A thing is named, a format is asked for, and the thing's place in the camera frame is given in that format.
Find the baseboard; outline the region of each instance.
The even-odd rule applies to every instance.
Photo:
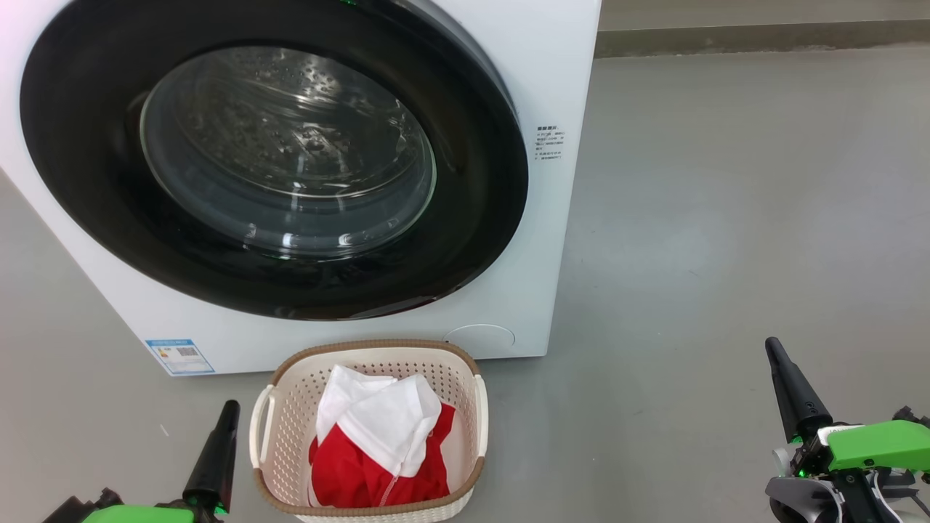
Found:
[[[930,20],[600,31],[594,58],[856,49],[930,43]]]

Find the washing machine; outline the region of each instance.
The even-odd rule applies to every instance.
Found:
[[[547,352],[599,0],[0,4],[0,168],[171,375]]]

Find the laundry basket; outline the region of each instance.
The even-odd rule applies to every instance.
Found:
[[[307,452],[316,436],[316,406],[334,365],[397,379],[422,374],[436,394],[456,408],[456,421],[446,438],[449,445],[443,445],[448,496],[371,508],[310,506]],[[248,434],[249,457],[262,496],[274,508],[308,523],[432,523],[449,519],[471,498],[485,465],[486,449],[487,392],[478,366],[453,344],[425,340],[335,343],[291,356],[259,395]]]

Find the blue sticker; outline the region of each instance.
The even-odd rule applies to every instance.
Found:
[[[145,344],[172,376],[216,373],[192,340],[146,340]]]

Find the washing machine door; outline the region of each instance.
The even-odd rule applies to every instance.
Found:
[[[76,0],[23,134],[114,255],[191,296],[342,319],[433,302],[509,243],[527,186],[473,42],[389,0]]]

